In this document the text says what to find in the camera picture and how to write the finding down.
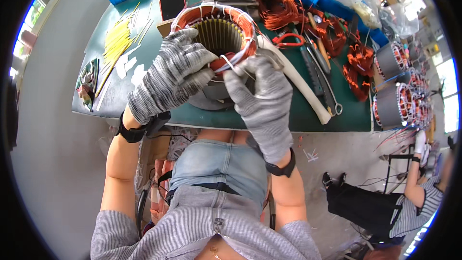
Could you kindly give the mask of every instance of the black wristband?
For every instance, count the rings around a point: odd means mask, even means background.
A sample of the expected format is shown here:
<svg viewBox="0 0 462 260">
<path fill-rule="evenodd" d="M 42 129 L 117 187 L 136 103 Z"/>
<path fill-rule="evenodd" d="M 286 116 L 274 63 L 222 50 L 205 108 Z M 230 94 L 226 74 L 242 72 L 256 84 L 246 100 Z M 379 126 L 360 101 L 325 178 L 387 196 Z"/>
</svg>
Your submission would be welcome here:
<svg viewBox="0 0 462 260">
<path fill-rule="evenodd" d="M 119 118 L 119 130 L 117 131 L 117 134 L 121 134 L 124 139 L 129 142 L 129 143 L 137 143 L 143 139 L 143 136 L 145 135 L 147 124 L 142 125 L 138 129 L 130 129 L 127 130 L 126 127 L 123 125 L 123 112 L 120 115 Z"/>
<path fill-rule="evenodd" d="M 292 148 L 290 148 L 290 161 L 285 167 L 280 168 L 276 165 L 267 162 L 265 163 L 265 167 L 268 172 L 272 173 L 275 176 L 285 175 L 287 178 L 290 178 L 290 176 L 292 175 L 292 171 L 295 168 L 295 154 Z"/>
</svg>

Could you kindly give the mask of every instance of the light blue shorts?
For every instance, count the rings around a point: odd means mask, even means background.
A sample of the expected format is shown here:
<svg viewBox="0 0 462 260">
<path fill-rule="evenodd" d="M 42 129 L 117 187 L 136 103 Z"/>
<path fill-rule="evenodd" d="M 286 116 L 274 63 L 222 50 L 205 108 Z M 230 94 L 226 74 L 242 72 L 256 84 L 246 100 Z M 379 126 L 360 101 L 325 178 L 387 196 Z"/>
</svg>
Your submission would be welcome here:
<svg viewBox="0 0 462 260">
<path fill-rule="evenodd" d="M 263 207 L 267 171 L 251 147 L 209 139 L 193 141 L 173 167 L 170 190 L 182 185 L 224 182 L 241 196 Z"/>
</svg>

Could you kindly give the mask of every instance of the hand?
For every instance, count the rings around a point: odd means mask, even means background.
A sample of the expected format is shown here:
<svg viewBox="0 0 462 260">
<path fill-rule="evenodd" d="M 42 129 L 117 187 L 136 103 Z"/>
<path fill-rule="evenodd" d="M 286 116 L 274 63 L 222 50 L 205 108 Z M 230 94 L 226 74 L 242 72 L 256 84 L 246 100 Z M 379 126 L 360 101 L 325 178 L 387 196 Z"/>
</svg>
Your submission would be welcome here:
<svg viewBox="0 0 462 260">
<path fill-rule="evenodd" d="M 201 43 L 193 43 L 198 33 L 188 28 L 168 35 L 142 83 L 128 94 L 128 106 L 140 124 L 179 107 L 214 77 L 210 68 L 202 67 L 218 57 Z"/>
<path fill-rule="evenodd" d="M 425 166 L 425 164 L 427 164 L 427 160 L 428 160 L 428 155 L 430 154 L 430 144 L 427 143 L 425 145 L 425 148 L 424 148 L 424 153 L 422 154 L 422 158 L 420 160 L 420 166 L 423 167 Z"/>
<path fill-rule="evenodd" d="M 254 73 L 255 95 L 234 71 L 224 74 L 226 89 L 245 125 L 260 146 L 266 162 L 276 164 L 292 146 L 289 111 L 292 86 L 266 56 L 252 56 L 235 66 Z"/>
<path fill-rule="evenodd" d="M 424 130 L 419 130 L 415 136 L 414 153 L 423 154 L 427 137 Z"/>
</svg>

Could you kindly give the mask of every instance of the coworker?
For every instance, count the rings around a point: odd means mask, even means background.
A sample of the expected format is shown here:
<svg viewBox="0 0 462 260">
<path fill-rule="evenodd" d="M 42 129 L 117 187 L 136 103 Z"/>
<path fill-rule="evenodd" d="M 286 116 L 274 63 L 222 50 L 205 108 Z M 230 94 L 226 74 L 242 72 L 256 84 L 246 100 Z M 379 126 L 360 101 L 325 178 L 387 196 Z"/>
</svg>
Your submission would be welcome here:
<svg viewBox="0 0 462 260">
<path fill-rule="evenodd" d="M 197 35 L 185 29 L 167 36 L 142 83 L 128 95 L 120 133 L 108 152 L 91 258 L 320 260 L 290 149 L 292 87 L 262 56 L 234 67 L 255 74 L 255 95 L 234 71 L 227 71 L 224 81 L 263 157 L 245 144 L 246 132 L 237 132 L 234 143 L 228 143 L 230 131 L 204 130 L 174 166 L 169 211 L 139 239 L 133 178 L 139 146 L 134 142 L 141 137 L 133 129 L 142 134 L 151 117 L 182 105 L 214 76 L 203 67 L 217 56 L 192 42 Z M 276 231 L 259 220 L 267 170 L 273 173 Z"/>
<path fill-rule="evenodd" d="M 416 135 L 404 194 L 381 194 L 351 186 L 345 183 L 345 173 L 336 185 L 329 174 L 324 173 L 322 182 L 326 187 L 329 212 L 350 220 L 372 233 L 375 239 L 378 237 L 384 242 L 399 243 L 395 237 L 403 237 L 421 228 L 430 220 L 443 199 L 450 181 L 455 148 L 454 145 L 451 147 L 439 175 L 419 180 L 419 163 L 425 142 L 425 132 L 420 130 Z"/>
</svg>

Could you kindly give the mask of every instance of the striped shirt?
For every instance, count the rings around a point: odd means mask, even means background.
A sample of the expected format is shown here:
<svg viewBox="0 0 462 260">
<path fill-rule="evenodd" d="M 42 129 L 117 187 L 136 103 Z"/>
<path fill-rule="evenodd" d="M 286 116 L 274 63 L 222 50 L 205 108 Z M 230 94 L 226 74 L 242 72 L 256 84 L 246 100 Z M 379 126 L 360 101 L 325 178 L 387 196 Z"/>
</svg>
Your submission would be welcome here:
<svg viewBox="0 0 462 260">
<path fill-rule="evenodd" d="M 243 196 L 180 186 L 170 209 L 141 238 L 118 211 L 100 211 L 91 240 L 92 260 L 194 259 L 216 233 L 250 260 L 321 260 L 306 221 L 274 231 L 260 222 L 261 208 Z"/>
<path fill-rule="evenodd" d="M 442 191 L 435 187 L 441 181 L 439 176 L 434 176 L 428 179 L 427 182 L 420 186 L 424 188 L 425 199 L 422 209 L 417 208 L 411 200 L 402 195 L 396 205 L 402 206 L 401 213 L 399 213 L 393 228 L 390 230 L 390 238 L 401 237 L 410 233 L 411 231 L 421 228 L 427 223 L 433 214 L 438 209 L 439 203 L 443 199 Z M 398 209 L 395 209 L 391 217 L 391 223 L 395 219 Z"/>
</svg>

